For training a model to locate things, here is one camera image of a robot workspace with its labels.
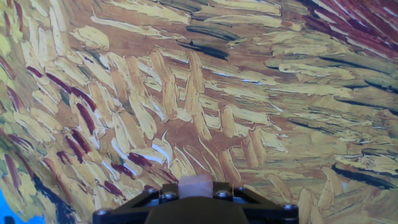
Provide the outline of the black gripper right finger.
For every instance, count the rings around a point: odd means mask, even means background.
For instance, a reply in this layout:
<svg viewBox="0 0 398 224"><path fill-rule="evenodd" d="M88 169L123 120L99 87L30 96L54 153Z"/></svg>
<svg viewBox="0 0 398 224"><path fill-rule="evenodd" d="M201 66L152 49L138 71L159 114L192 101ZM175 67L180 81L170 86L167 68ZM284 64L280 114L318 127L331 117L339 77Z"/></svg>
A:
<svg viewBox="0 0 398 224"><path fill-rule="evenodd" d="M228 182L213 182L213 198L232 202L242 208L249 223L299 224L295 204L276 204L247 187L232 187Z"/></svg>

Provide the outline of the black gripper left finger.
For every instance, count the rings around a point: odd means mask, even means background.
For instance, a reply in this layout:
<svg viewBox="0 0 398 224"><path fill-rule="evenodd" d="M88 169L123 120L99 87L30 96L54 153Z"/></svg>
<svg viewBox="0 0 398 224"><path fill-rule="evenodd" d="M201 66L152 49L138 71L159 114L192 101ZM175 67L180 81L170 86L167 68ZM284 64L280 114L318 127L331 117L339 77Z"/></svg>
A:
<svg viewBox="0 0 398 224"><path fill-rule="evenodd" d="M164 184L161 189L149 188L118 208L101 208L93 212L92 224L144 224L153 208L177 199L176 182Z"/></svg>

